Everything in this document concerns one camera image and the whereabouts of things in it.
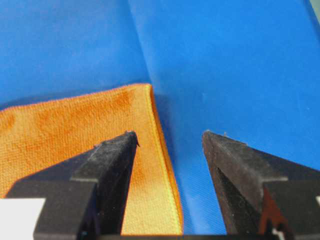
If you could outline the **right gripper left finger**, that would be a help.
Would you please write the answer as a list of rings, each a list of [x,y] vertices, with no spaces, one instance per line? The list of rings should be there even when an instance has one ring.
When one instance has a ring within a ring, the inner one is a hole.
[[[44,199],[35,240],[119,234],[138,146],[129,131],[16,181],[7,199]]]

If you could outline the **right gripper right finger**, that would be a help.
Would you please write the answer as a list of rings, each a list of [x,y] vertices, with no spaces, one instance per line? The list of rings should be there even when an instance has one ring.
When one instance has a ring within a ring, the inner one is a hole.
[[[202,148],[226,240],[317,240],[320,172],[205,131]]]

